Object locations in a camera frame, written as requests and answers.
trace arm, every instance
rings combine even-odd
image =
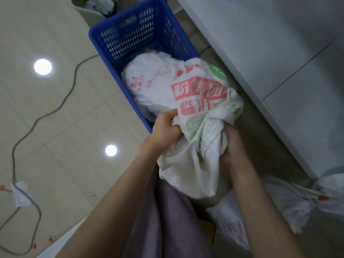
[[[228,146],[221,162],[230,170],[247,239],[254,258],[305,258],[247,156],[239,131],[225,125]]]
[[[161,114],[153,133],[118,181],[93,209],[56,258],[121,257],[158,157],[181,135],[171,120],[177,110]]]

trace black cable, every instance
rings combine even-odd
[[[93,59],[95,57],[99,56],[99,54],[97,55],[94,55],[94,56],[91,56],[89,58],[87,58],[86,60],[83,60],[82,62],[80,62],[76,67],[75,67],[75,70],[74,70],[74,80],[73,80],[73,84],[71,86],[71,90],[68,92],[68,94],[65,96],[65,98],[63,99],[61,105],[55,109],[54,111],[48,113],[48,114],[45,114],[44,116],[41,116],[39,117],[38,119],[36,119],[36,121],[34,122],[32,128],[29,130],[29,132],[23,136],[17,143],[15,143],[13,149],[12,149],[12,184],[13,186],[19,191],[21,192],[23,195],[25,195],[29,200],[30,202],[35,206],[35,208],[37,209],[38,211],[38,221],[36,223],[36,227],[35,227],[35,230],[33,231],[33,235],[32,235],[32,239],[31,239],[31,243],[30,243],[30,247],[29,249],[26,251],[26,252],[22,252],[22,253],[18,253],[18,252],[12,252],[10,251],[9,249],[3,247],[2,245],[0,245],[0,249],[3,250],[4,252],[7,252],[8,254],[12,254],[12,255],[15,255],[15,256],[23,256],[23,255],[26,255],[28,252],[30,252],[32,246],[33,246],[33,243],[35,241],[35,237],[36,237],[36,233],[37,233],[37,229],[38,229],[38,226],[40,224],[40,221],[41,221],[41,218],[42,218],[42,212],[41,212],[41,208],[38,206],[38,204],[36,204],[36,202],[34,200],[32,200],[32,198],[27,194],[25,193],[23,190],[21,190],[17,185],[16,185],[16,182],[17,182],[17,178],[16,178],[16,174],[15,174],[15,149],[16,147],[25,139],[27,138],[28,135],[30,135],[32,133],[32,131],[34,130],[34,128],[36,127],[38,121],[40,121],[41,119],[45,118],[45,117],[48,117],[52,114],[54,114],[55,112],[59,111],[63,105],[65,104],[67,98],[71,95],[71,93],[73,92],[74,90],[74,87],[75,87],[75,82],[76,82],[76,73],[79,69],[79,67],[87,62],[88,60],[90,59]],[[9,217],[7,218],[7,220],[0,226],[0,232],[1,230],[4,228],[4,226],[9,222],[11,221],[11,219],[15,216],[15,214],[19,211],[20,207],[18,207],[14,213]]]
[[[205,51],[205,50],[208,50],[209,48],[211,47],[211,45],[209,45],[208,47],[204,48],[203,50],[200,51],[200,56],[201,54]]]

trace hand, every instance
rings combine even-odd
[[[227,135],[227,148],[220,157],[220,161],[228,169],[239,169],[247,160],[249,160],[239,130],[232,125],[225,123],[223,131]]]
[[[161,113],[155,121],[152,134],[144,142],[145,146],[162,154],[176,143],[182,134],[179,126],[172,126],[172,119],[177,115],[177,109]]]

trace tiled floor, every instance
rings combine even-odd
[[[88,39],[88,26],[66,0],[2,0],[0,20],[6,22],[0,39],[0,184],[11,182],[11,148],[34,120],[56,108],[69,91],[75,66],[96,54]],[[209,43],[182,11],[181,26],[198,51]],[[39,58],[49,59],[53,72],[42,77],[33,71]],[[305,173],[281,143],[260,112],[231,76],[212,48],[202,58],[217,65],[241,91],[243,115],[236,125],[259,173],[297,181]],[[18,180],[42,209],[35,257],[49,246],[50,236],[61,236],[85,217],[122,174],[148,132],[99,57],[78,71],[74,92],[61,111],[42,120],[16,151]],[[118,147],[109,158],[104,149]],[[0,223],[15,209],[12,195],[0,192]],[[0,243],[16,252],[29,245],[37,212],[32,206],[0,234]],[[217,257],[235,255],[221,239]],[[0,251],[0,257],[12,257]]]

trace blue plastic basket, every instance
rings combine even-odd
[[[95,24],[88,35],[124,96],[152,133],[154,123],[138,109],[121,73],[145,48],[169,53],[179,60],[199,57],[171,9],[164,0],[147,0]]]

